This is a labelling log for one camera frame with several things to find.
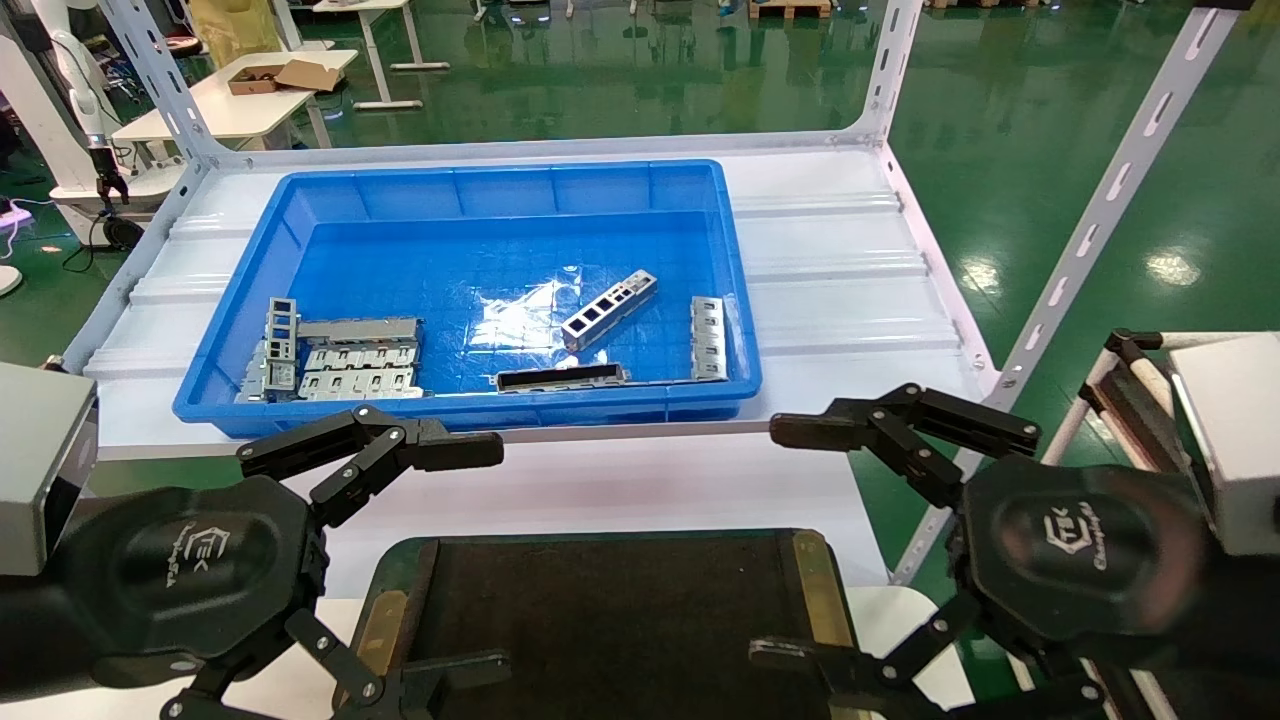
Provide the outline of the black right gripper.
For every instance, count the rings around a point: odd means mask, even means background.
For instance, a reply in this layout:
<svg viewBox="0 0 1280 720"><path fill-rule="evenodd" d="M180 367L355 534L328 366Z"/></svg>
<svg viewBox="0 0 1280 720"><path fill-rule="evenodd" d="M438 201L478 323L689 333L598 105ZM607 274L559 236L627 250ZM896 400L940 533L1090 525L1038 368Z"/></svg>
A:
<svg viewBox="0 0 1280 720"><path fill-rule="evenodd" d="M1041 427L914 383L878 398L836 398L819 414L778 413L769 434L786 448L867 451L929 505L957 514L961 594L887 657L777 635L750 641L753 664L819 682L831 708L882 719L1103 716L1103 691L1082 669L1019 694L936 703L916 678L974 625L1016 653L1208 648L1208 528L1184 475L1009 456L1032 456ZM963 483L963 470L932 439L1002 459Z"/></svg>

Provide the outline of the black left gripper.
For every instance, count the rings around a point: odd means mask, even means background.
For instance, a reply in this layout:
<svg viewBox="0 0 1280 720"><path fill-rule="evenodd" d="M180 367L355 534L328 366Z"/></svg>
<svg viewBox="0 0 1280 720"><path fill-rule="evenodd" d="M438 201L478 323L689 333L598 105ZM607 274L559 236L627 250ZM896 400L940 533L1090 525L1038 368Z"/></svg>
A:
<svg viewBox="0 0 1280 720"><path fill-rule="evenodd" d="M133 689L201 669L165 703L165 719L266 719L223 696L294 639L347 694L334 719L439 719L452 691L509 679L509 656L470 653L378 675L310 611L329 564L323 527L340 527L410 469L493 468L504 456L494 432L453 433L435 418L362 405L243 445L239 466L253 478L234 486L109 502L58 547L88 680ZM278 483L330 462L340 465L310 503Z"/></svg>

